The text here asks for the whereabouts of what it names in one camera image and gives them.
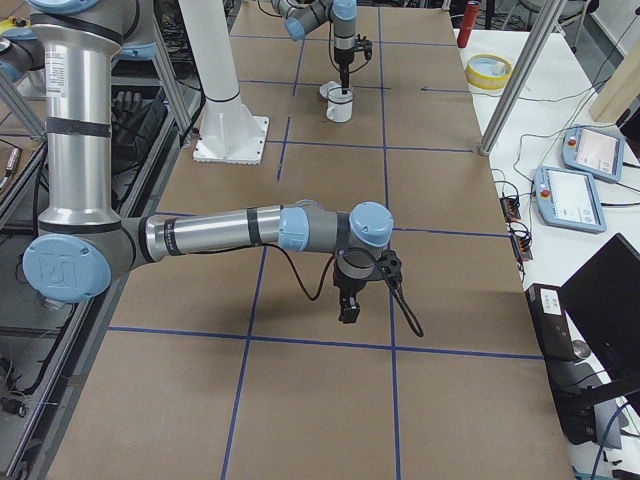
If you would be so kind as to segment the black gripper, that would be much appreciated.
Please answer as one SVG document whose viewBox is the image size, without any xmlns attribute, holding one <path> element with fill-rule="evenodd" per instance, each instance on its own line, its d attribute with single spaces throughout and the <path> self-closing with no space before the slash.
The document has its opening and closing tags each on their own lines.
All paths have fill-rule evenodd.
<svg viewBox="0 0 640 480">
<path fill-rule="evenodd" d="M 333 48 L 333 58 L 338 66 L 338 71 L 341 79 L 341 92 L 343 95 L 349 93 L 349 81 L 350 78 L 350 65 L 354 61 L 354 49 L 340 49 Z"/>
<path fill-rule="evenodd" d="M 333 271 L 333 285 L 339 290 L 340 314 L 339 321 L 343 324 L 355 324 L 360 314 L 357 294 L 362 291 L 368 281 L 347 276 L 335 267 Z"/>
</svg>

